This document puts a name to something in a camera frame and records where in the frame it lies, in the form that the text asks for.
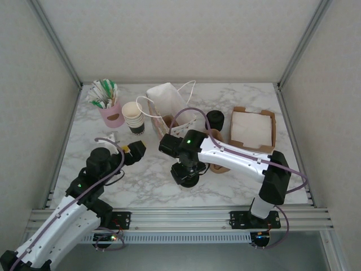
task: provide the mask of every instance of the white napkin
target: white napkin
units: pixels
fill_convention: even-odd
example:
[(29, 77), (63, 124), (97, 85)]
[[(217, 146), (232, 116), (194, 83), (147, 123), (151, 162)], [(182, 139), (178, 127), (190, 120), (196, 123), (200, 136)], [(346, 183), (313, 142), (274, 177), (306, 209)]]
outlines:
[(232, 140), (243, 142), (243, 146), (259, 148), (272, 146), (271, 117), (256, 113), (233, 112)]

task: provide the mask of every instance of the black lid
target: black lid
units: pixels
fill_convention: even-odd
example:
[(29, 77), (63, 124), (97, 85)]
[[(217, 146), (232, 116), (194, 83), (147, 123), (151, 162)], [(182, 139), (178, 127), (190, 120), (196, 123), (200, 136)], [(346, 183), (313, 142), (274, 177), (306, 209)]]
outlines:
[(211, 129), (216, 129), (221, 131), (224, 123), (224, 114), (219, 110), (212, 110), (207, 113), (207, 119), (209, 120), (209, 124)]

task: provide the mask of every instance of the paper bag handle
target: paper bag handle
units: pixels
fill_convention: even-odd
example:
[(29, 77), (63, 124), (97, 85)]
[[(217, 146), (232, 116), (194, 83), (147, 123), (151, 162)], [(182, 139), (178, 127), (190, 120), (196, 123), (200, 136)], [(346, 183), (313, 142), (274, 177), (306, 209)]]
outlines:
[(187, 104), (189, 103), (189, 101), (190, 101), (190, 99), (191, 99), (191, 97), (192, 97), (193, 89), (194, 89), (194, 86), (196, 85), (196, 80), (192, 80), (192, 81), (189, 81), (189, 82), (185, 83), (183, 86), (181, 86), (181, 87), (177, 90), (177, 91), (179, 92), (179, 91), (182, 89), (182, 87), (184, 87), (185, 85), (187, 85), (187, 84), (189, 84), (189, 83), (191, 83), (191, 82), (194, 82), (194, 84), (193, 84), (193, 86), (192, 86), (191, 95), (190, 95), (190, 97), (189, 97), (189, 99), (188, 99), (188, 101), (187, 101)]
[(141, 113), (145, 114), (146, 116), (148, 117), (162, 117), (162, 116), (152, 116), (152, 115), (149, 115), (145, 112), (143, 112), (140, 108), (139, 108), (139, 103), (138, 103), (138, 98), (144, 98), (144, 99), (147, 99), (147, 100), (150, 100), (148, 97), (146, 96), (138, 96), (136, 99), (135, 99), (135, 103), (137, 104), (137, 108), (140, 110)]

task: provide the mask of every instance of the aluminum frame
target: aluminum frame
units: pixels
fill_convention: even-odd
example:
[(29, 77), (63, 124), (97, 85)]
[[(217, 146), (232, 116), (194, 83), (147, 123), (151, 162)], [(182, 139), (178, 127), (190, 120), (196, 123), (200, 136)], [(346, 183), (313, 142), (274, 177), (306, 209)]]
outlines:
[(294, 53), (292, 54), (291, 59), (289, 60), (286, 69), (284, 70), (281, 79), (279, 81), (279, 89), (282, 90), (287, 81), (289, 80), (292, 72), (296, 68), (298, 62), (300, 61), (303, 52), (306, 50), (308, 44), (310, 43), (312, 36), (317, 30), (320, 22), (322, 21), (323, 16), (325, 15), (329, 5), (332, 0), (321, 0), (314, 15), (312, 16), (311, 21), (309, 22), (305, 32), (303, 33)]
[[(319, 23), (322, 20), (327, 8), (331, 4), (332, 0), (321, 0), (318, 8), (316, 9), (314, 16), (309, 22), (295, 52), (293, 53), (286, 69), (281, 76), (278, 83), (279, 88), (276, 86), (276, 94), (283, 110), (283, 116), (290, 135), (291, 143), (295, 151), (297, 163), (302, 172), (305, 172), (303, 162), (298, 150), (297, 142), (294, 137), (292, 125), (287, 113), (287, 108), (284, 103), (284, 99), (281, 90), (287, 83), (292, 72), (297, 66), (303, 52), (306, 50), (312, 35), (315, 33)], [(65, 65), (67, 71), (72, 76), (73, 81), (81, 90), (82, 83), (73, 68), (71, 61), (67, 57), (65, 50), (63, 49), (56, 33), (54, 32), (46, 14), (44, 13), (38, 0), (27, 0), (29, 7), (34, 12), (35, 16), (40, 22), (40, 25), (48, 35), (52, 45), (55, 48), (56, 53), (59, 55), (61, 61)], [(70, 130), (72, 127), (73, 119), (76, 113), (77, 104), (80, 95), (78, 95), (77, 102), (75, 104), (72, 118), (69, 122), (66, 136), (63, 141), (63, 147), (61, 149), (58, 163), (52, 178), (51, 190), (47, 198), (47, 203), (51, 201), (53, 189), (56, 184), (56, 179), (59, 174), (61, 162), (64, 156), (66, 145), (68, 142)], [(290, 221), (291, 231), (307, 231), (315, 230), (320, 231), (325, 253), (330, 264), (331, 270), (348, 270), (347, 263), (342, 255), (340, 244), (337, 240), (336, 234), (333, 231), (331, 218), (326, 208), (314, 208), (314, 203), (317, 206), (317, 196), (310, 190), (310, 187), (306, 187), (307, 196), (309, 197), (309, 204), (298, 205), (285, 205), (283, 210)], [(232, 207), (205, 207), (205, 208), (118, 208), (115, 211), (130, 211), (132, 212), (130, 233), (181, 233), (181, 232), (239, 232), (242, 230), (232, 230), (228, 224), (230, 211), (242, 211), (248, 210), (248, 206), (232, 206)], [(40, 225), (49, 217), (53, 210), (42, 209), (33, 210), (23, 235), (23, 241), (29, 238)], [(281, 218), (281, 224), (283, 227), (278, 231), (285, 231), (284, 218)]]
[[(93, 244), (94, 234), (84, 236), (79, 244)], [(226, 232), (226, 233), (124, 233), (126, 244), (224, 244), (224, 243), (250, 243), (250, 233)], [(116, 244), (121, 241), (100, 241), (99, 244)]]
[(31, 8), (31, 10), (33, 11), (35, 17), (38, 19), (40, 26), (43, 28), (44, 32), (48, 36), (51, 44), (53, 45), (61, 62), (63, 62), (65, 68), (72, 77), (74, 83), (78, 86), (79, 89), (81, 89), (82, 82), (80, 81), (77, 72), (75, 71), (70, 59), (68, 58), (67, 53), (63, 48), (63, 45), (61, 45), (53, 27), (50, 24), (49, 19), (47, 18), (43, 8), (41, 7), (39, 0), (27, 0), (27, 3)]

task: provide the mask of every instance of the black cup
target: black cup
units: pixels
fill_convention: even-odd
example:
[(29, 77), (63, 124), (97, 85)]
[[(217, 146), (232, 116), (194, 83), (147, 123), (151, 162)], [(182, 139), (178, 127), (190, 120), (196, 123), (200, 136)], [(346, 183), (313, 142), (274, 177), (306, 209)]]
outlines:
[(224, 123), (224, 114), (219, 110), (212, 110), (207, 113), (207, 119), (211, 129), (221, 131)]
[(133, 134), (135, 134), (136, 136), (140, 135), (140, 134), (143, 134), (144, 133), (144, 123), (137, 127), (137, 128), (132, 128), (132, 127), (129, 127), (129, 129), (131, 130), (131, 132)]

